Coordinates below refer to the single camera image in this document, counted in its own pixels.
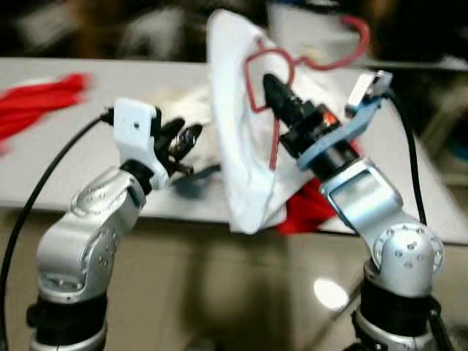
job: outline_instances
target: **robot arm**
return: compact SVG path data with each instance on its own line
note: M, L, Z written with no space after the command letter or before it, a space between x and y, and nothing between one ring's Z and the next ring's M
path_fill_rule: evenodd
M369 250L361 305L353 314L358 350L435 350L428 328L438 303L430 296L441 268L440 239L403 211L401 195L350 144L369 124L389 89L386 72L361 75L346 106L345 125L324 105L302 102L274 75L265 75L265 101L289 131L282 145L302 170L312 170L339 218Z
M31 350L104 348L107 288L118 244L152 189L166 186L176 170L191 172L179 161L195 145L201 126L178 136L181 118L161 127L158 110L128 99L117 100L113 113L122 166L111 167L76 195L70 211L39 243L39 297L27 316L36 328Z

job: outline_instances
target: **white table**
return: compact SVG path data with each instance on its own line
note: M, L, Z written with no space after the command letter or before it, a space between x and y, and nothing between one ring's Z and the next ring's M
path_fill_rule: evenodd
M142 98L168 87L188 89L206 79L202 64L147 63L74 59L0 59L0 89L32 78L56 77L71 72L90 72L94 87L81 105L50 114L41 123L9 141L11 151L0 157L0 206L24 204L49 162L84 124L110 106L116 97ZM344 94L352 88L358 72L341 70L330 75ZM417 215L407 142L400 121L384 106L361 138L365 152L381 167L401 192L405 209ZM420 152L421 186L429 226L447 242L468 243L467 221ZM51 176L36 208L64 211L77 190L110 165L118 164L118 152L110 128L102 125L89 132L66 156ZM148 197L143 216L227 222L228 209L219 174L191 189L167 188ZM328 230L346 230L338 220L324 225Z

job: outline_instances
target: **black cable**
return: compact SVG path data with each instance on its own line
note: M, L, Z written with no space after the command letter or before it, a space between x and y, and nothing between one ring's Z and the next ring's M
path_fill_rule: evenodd
M400 115L401 123L403 124L404 133L407 136L408 140L408 150L409 150L409 164L411 166L411 178L412 178L412 188L415 193L416 206L418 207L419 221L427 225L426 221L426 212L424 211L423 195L421 194L421 187L419 183L419 171L418 171L418 155L416 153L416 142L415 136L412 132L410 120L406 111L406 108L403 105L403 102L396 96L395 92L390 90L389 92L383 95L385 98L389 99L395 109Z
M100 116L99 118L94 119L93 121L89 122L84 128L82 128L79 133L77 133L57 154L55 159L50 163L45 170L44 174L42 174L41 179L37 183L36 187L34 188L33 192L29 196L29 199L26 201L26 204L23 207L23 210L20 212L18 216L15 226L10 234L10 238L8 239L7 248L5 249L5 255L3 262L1 264L1 273L0 273L0 351L8 351L8 338L7 338L7 325L6 325L6 316L5 316L5 300L6 300L6 291L7 291L7 280L8 280L8 272L10 270L13 252L15 251L15 245L18 241L18 236L20 235L21 228L26 221L31 209L36 201L37 197L39 196L42 188L44 187L45 183L49 179L52 172L56 169L57 165L60 161L64 158L67 152L76 144L76 142L81 139L84 134L86 134L92 127L98 124L100 121L105 120L108 117L108 114Z

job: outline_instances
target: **red fabric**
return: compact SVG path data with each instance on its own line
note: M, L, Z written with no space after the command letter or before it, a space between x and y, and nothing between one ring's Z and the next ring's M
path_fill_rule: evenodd
M276 229L282 235L310 233L327 219L335 216L327 200L319 193L320 182L314 178L286 203L287 218Z
M0 154L4 142L38 122L45 113L79 103L88 75L72 74L52 83L20 86L0 96Z

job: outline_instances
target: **shiny floor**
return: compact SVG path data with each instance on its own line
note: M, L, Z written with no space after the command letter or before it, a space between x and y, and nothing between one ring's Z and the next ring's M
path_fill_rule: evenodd
M2 252L17 215L0 212ZM39 237L58 218L34 213L18 242L7 296L11 350L28 348L25 313L37 296L34 255ZM203 334L227 351L343 350L354 340L352 307L334 319L328 307L339 294L325 291L325 306L317 280L350 294L366 257L354 237L247 236L224 225L143 219L118 250L106 350L182 351ZM468 325L468 248L447 247L446 257L434 294L455 328Z

